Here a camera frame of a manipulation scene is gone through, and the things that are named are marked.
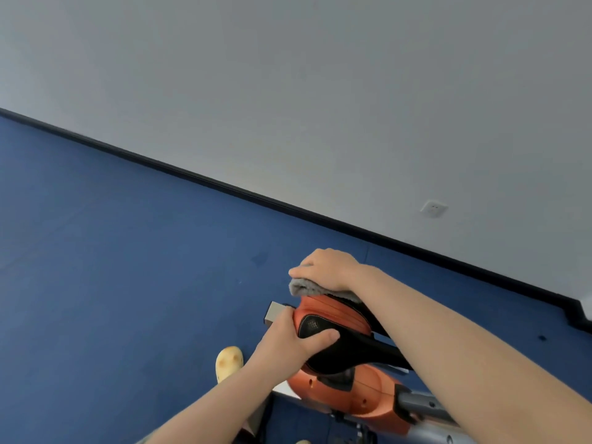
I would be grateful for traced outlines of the person's left hand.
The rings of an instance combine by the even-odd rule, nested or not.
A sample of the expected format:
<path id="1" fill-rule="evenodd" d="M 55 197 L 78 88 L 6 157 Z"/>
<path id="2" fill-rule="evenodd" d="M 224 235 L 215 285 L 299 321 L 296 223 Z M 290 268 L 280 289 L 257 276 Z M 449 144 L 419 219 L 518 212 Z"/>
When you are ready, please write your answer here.
<path id="1" fill-rule="evenodd" d="M 293 316 L 294 309 L 288 307 L 277 317 L 247 364 L 270 389 L 298 373 L 316 355 L 303 354 Z"/>

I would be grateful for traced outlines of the person's right hand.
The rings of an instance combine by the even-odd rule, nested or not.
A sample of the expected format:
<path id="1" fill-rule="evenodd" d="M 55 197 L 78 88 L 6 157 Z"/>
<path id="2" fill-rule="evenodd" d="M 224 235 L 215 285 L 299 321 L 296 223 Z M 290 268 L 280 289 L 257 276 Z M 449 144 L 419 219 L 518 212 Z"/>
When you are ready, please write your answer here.
<path id="1" fill-rule="evenodd" d="M 374 273 L 372 268 L 360 264 L 352 255 L 335 249 L 316 249 L 298 266 L 322 266 L 322 277 L 309 280 L 334 291 L 355 291 Z"/>

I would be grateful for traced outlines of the gray cleaning cloth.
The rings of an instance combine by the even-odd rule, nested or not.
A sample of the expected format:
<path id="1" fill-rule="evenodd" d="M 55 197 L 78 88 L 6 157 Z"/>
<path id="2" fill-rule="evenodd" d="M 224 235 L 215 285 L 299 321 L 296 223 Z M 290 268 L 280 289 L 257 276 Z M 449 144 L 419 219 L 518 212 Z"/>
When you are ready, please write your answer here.
<path id="1" fill-rule="evenodd" d="M 362 304 L 362 300 L 352 291 L 334 291 L 323 288 L 317 283 L 304 278 L 293 278 L 289 283 L 289 291 L 293 297 L 329 295 L 344 299 L 354 304 Z"/>

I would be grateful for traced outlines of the orange and black bike saddle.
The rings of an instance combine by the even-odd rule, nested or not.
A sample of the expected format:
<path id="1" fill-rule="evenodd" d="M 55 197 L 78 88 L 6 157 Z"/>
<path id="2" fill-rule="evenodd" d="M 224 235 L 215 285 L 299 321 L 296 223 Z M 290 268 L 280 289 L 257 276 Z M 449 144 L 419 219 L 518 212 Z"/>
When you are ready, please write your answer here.
<path id="1" fill-rule="evenodd" d="M 304 339 L 325 330 L 339 334 L 335 343 L 309 358 L 302 370 L 326 376 L 378 364 L 413 371 L 397 347 L 374 338 L 372 324 L 364 316 L 367 312 L 328 295 L 302 297 L 293 313 L 297 336 Z"/>

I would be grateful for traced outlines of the person's right forearm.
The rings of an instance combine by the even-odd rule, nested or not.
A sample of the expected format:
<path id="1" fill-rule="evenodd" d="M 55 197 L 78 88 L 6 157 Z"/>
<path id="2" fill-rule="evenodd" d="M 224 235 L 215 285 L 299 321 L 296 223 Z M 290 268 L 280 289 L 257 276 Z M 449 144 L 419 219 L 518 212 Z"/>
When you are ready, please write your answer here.
<path id="1" fill-rule="evenodd" d="M 592 444 L 592 403 L 486 329 L 372 266 L 348 283 L 478 444 Z"/>

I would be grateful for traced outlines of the person's left forearm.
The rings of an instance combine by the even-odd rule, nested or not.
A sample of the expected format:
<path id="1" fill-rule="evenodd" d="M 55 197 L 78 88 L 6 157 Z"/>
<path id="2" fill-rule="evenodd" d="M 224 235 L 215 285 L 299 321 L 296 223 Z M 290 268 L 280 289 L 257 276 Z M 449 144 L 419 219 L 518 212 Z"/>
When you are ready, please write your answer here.
<path id="1" fill-rule="evenodd" d="M 270 357 L 253 356 L 135 444 L 231 444 L 241 431 L 249 431 L 250 418 L 292 373 Z"/>

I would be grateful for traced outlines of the gray rectangular bar end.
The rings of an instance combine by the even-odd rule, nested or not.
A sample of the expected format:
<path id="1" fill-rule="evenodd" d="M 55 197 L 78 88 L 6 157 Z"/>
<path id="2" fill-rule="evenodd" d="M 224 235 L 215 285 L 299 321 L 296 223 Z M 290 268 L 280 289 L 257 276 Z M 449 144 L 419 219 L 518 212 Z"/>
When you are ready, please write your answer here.
<path id="1" fill-rule="evenodd" d="M 265 326 L 269 328 L 276 321 L 277 317 L 288 307 L 294 308 L 290 304 L 281 304 L 275 301 L 270 302 L 263 318 Z"/>

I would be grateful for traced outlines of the black baseboard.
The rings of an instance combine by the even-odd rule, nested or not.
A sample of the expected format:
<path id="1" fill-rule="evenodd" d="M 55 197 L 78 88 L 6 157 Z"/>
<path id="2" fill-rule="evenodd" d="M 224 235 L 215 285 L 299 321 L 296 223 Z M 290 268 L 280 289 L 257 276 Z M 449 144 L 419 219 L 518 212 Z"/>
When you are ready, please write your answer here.
<path id="1" fill-rule="evenodd" d="M 187 171 L 182 168 L 112 146 L 108 143 L 97 141 L 84 135 L 73 133 L 66 129 L 38 121 L 4 108 L 0 108 L 0 117 L 24 126 L 37 129 L 44 133 L 61 137 L 65 140 L 76 142 L 82 146 L 116 156 L 128 162 L 150 168 L 154 171 L 159 171 L 175 178 L 184 179 L 191 183 L 205 186 L 215 191 L 222 192 L 253 204 L 299 218 L 309 223 L 317 224 L 330 230 L 367 241 L 370 244 L 405 254 L 418 259 L 419 261 L 425 261 L 440 268 L 451 270 L 455 273 L 497 286 L 507 291 L 515 292 L 526 298 L 534 299 L 536 301 L 555 306 L 563 311 L 566 320 L 571 327 L 592 335 L 592 320 L 589 320 L 586 317 L 582 304 L 577 299 L 544 290 L 529 283 L 521 282 L 490 270 L 479 268 L 448 256 L 431 252 L 421 247 L 410 245 L 408 243 L 404 243 L 403 241 L 389 238 L 376 232 L 371 232 L 369 230 L 344 223 L 334 218 L 323 216 L 313 211 L 302 209 L 289 203 L 278 201 L 270 197 L 248 191 L 246 189 L 242 189 L 240 187 L 194 173 L 192 171 Z"/>

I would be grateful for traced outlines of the orange exercise bike body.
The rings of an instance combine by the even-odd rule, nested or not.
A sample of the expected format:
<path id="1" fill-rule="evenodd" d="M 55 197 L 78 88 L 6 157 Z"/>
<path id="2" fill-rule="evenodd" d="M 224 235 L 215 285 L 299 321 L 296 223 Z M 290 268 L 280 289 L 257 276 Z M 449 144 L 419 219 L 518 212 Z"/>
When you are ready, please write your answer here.
<path id="1" fill-rule="evenodd" d="M 406 437 L 416 424 L 408 410 L 398 405 L 400 394 L 411 389 L 386 372 L 359 365 L 331 376 L 303 370 L 287 385 L 304 406 L 368 426 L 373 432 Z"/>

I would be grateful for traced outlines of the yellow shoe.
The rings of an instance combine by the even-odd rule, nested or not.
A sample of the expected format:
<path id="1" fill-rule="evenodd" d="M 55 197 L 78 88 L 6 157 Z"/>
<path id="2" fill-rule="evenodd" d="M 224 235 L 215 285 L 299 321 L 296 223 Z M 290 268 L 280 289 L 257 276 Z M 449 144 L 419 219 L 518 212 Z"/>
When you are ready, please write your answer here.
<path id="1" fill-rule="evenodd" d="M 221 350 L 215 362 L 217 383 L 220 384 L 244 366 L 244 356 L 237 346 L 228 346 Z"/>

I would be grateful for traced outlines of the gray bike frame tube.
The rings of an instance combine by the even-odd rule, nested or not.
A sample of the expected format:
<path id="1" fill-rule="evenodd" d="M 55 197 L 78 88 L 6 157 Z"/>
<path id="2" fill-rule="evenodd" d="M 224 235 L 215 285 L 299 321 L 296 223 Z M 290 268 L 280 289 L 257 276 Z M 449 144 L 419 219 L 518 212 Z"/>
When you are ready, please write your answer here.
<path id="1" fill-rule="evenodd" d="M 397 386 L 395 407 L 411 420 L 404 444 L 477 444 L 429 393 Z"/>

